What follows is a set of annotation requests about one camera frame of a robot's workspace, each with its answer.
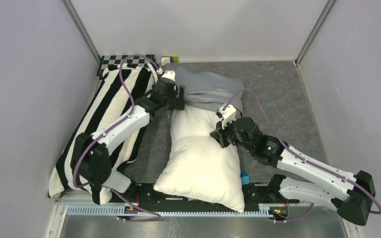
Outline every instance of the white pillow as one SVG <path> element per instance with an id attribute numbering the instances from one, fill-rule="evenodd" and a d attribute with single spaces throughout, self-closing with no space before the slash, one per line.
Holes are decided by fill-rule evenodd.
<path id="1" fill-rule="evenodd" d="M 214 112 L 185 106 L 172 114 L 172 151 L 154 190 L 243 212 L 245 202 L 235 146 L 221 148 L 209 136 L 219 121 Z"/>

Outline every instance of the black and white striped towel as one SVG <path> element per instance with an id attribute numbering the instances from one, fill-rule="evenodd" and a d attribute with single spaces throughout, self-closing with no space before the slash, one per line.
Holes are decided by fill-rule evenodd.
<path id="1" fill-rule="evenodd" d="M 135 100 L 149 91 L 158 79 L 154 68 L 150 64 L 148 66 L 149 68 L 141 68 L 124 64 L 122 67 L 122 77 Z M 92 134 L 108 126 L 130 108 L 131 101 L 122 86 L 118 67 L 112 65 L 104 70 L 103 81 L 96 95 L 52 171 L 49 181 L 49 197 L 58 197 L 68 189 L 79 190 L 73 186 L 73 169 L 70 167 L 76 136 L 83 132 Z M 143 127 L 136 131 L 112 153 L 110 159 L 113 168 L 118 168 L 125 162 L 132 163 L 135 160 L 145 129 L 146 127 Z M 78 183 L 87 182 L 83 177 L 78 177 Z M 83 189 L 91 193 L 93 202 L 96 204 L 106 204 L 112 198 L 112 192 L 105 187 L 87 185 Z"/>

